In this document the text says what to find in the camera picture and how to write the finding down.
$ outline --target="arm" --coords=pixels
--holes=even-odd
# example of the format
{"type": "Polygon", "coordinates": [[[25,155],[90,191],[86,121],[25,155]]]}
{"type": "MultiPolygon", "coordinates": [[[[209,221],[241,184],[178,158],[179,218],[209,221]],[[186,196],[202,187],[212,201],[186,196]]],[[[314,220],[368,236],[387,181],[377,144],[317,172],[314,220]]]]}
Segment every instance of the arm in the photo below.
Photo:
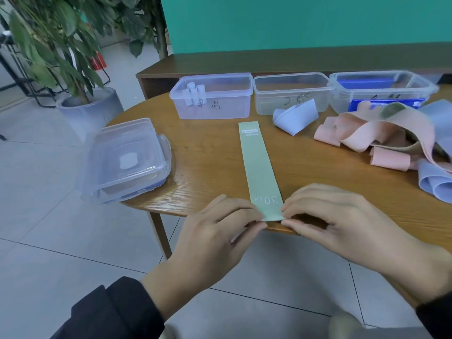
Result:
{"type": "Polygon", "coordinates": [[[410,234],[363,196],[311,184],[297,190],[282,207],[281,224],[345,259],[377,271],[402,285],[423,305],[417,314],[435,339],[452,333],[452,255],[410,234]],[[309,214],[329,223],[321,229],[290,219],[309,214]]]}
{"type": "Polygon", "coordinates": [[[187,216],[171,258],[141,282],[123,277],[92,291],[51,339],[157,339],[167,319],[240,262],[267,227],[262,218],[250,201],[217,197],[187,216]]]}

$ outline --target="green resistance band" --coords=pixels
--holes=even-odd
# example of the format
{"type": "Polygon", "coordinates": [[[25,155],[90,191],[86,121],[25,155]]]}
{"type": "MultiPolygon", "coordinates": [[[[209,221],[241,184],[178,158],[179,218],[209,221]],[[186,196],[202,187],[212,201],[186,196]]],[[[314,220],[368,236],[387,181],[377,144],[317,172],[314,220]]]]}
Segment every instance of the green resistance band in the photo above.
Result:
{"type": "Polygon", "coordinates": [[[279,221],[283,198],[260,133],[259,122],[240,122],[240,143],[251,202],[265,216],[263,221],[279,221]]]}

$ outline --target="plant pot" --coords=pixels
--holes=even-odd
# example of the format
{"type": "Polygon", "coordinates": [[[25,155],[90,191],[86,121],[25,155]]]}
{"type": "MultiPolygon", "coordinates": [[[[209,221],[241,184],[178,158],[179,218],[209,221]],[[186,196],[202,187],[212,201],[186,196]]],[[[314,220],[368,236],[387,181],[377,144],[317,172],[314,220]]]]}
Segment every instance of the plant pot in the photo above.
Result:
{"type": "Polygon", "coordinates": [[[90,104],[82,105],[78,97],[59,100],[56,107],[82,142],[89,133],[97,133],[124,111],[113,88],[97,88],[88,95],[90,104]]]}

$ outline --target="black sleeve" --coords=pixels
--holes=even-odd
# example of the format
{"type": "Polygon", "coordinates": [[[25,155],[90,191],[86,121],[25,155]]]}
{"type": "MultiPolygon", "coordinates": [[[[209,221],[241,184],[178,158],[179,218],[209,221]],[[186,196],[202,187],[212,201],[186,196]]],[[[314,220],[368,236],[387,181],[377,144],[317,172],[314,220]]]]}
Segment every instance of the black sleeve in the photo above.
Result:
{"type": "Polygon", "coordinates": [[[452,338],[452,292],[420,305],[416,314],[433,339],[452,338]]]}
{"type": "Polygon", "coordinates": [[[165,325],[143,285],[122,277],[78,301],[51,339],[158,339],[165,325]]]}

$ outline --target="pink resistance band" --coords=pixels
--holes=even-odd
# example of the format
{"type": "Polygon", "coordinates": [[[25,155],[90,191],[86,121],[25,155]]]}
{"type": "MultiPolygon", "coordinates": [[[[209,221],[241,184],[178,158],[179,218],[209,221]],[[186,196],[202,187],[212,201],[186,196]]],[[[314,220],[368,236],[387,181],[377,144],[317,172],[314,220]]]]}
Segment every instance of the pink resistance band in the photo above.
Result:
{"type": "Polygon", "coordinates": [[[326,118],[314,139],[336,146],[342,143],[356,152],[373,146],[371,165],[401,171],[417,170],[418,161],[426,158],[431,164],[452,173],[451,163],[433,160],[435,127],[430,119],[400,102],[373,109],[369,101],[360,102],[356,112],[326,118]],[[406,131],[414,134],[418,141],[408,142],[406,131]]]}

